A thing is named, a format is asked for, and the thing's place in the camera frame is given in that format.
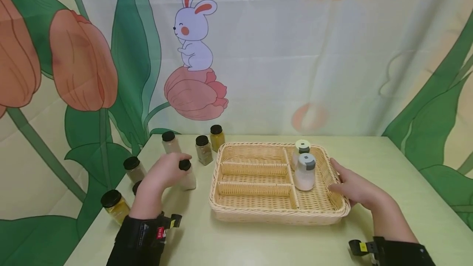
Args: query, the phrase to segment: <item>white rabbit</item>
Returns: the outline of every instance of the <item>white rabbit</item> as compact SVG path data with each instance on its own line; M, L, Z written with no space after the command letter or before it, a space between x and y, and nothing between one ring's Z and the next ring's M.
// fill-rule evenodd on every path
M193 0L182 0L181 8L175 17L174 34L182 44L177 51L181 53L184 65L190 71L208 69L214 61L211 50L202 39L209 33L209 23L206 15L217 10L217 3L213 0L200 1L192 7Z

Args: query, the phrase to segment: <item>wicker tray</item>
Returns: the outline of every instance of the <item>wicker tray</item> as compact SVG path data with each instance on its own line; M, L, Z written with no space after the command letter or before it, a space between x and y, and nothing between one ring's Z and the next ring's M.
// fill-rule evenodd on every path
M290 167L293 144L231 142L218 151L209 202L218 220L289 225L331 225L350 210L345 197L328 186L339 183L325 149L312 145L315 185L294 186Z

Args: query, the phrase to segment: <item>light green table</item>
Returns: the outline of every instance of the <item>light green table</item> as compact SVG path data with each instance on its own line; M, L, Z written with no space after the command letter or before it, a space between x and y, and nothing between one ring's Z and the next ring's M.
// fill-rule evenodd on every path
M361 206L333 226L307 227L258 223L225 223L211 216L209 189L214 164L198 163L195 135L179 135L181 148L193 155L197 189L170 188L164 211L183 215L181 228L169 236L162 265L264 266L264 265L370 265L351 257L348 241L369 241L373 234L370 213ZM295 136L227 136L227 142L295 142ZM399 203L417 238L426 245L438 266L473 265L473 233L446 205L420 173L387 138L305 137L325 147L341 164L389 192ZM153 135L140 153L146 169L164 153L161 136ZM128 177L118 190L131 204ZM66 266L105 265L118 226L105 211L90 226Z

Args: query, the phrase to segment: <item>basket compartment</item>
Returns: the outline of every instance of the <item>basket compartment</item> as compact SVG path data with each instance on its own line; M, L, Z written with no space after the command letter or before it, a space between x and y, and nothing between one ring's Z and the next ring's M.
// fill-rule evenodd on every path
M285 149L292 158L293 149ZM320 212L335 212L344 206L343 197L333 194L328 186L335 183L330 174L329 158L320 148L311 148L310 153L315 157L315 185L311 191L300 191L296 188L296 196L301 210L317 210Z
M264 148L257 144L241 144L241 145L223 145L221 149L221 162L231 161L233 163L259 163L259 164L288 164L286 153L282 146L274 146L273 148Z
M217 204L232 208L297 209L290 184L249 184L219 182L215 195Z
M246 183L290 183L287 164L234 163L223 162L218 181Z

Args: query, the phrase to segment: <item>right hand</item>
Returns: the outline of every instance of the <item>right hand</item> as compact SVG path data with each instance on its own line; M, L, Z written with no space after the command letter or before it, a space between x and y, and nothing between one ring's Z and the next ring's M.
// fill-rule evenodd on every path
M368 210L373 210L377 206L382 206L383 203L392 199L386 191L352 170L341 166L341 164L337 163L333 158L330 158L330 163L339 173L342 183L330 185L329 190L347 197L352 206L360 203Z
M170 153L161 155L161 157L153 164L145 179L140 184L141 187L148 187L158 192L174 186L180 179L184 178L191 171L179 169L179 162L184 159L191 159L192 156L185 153Z

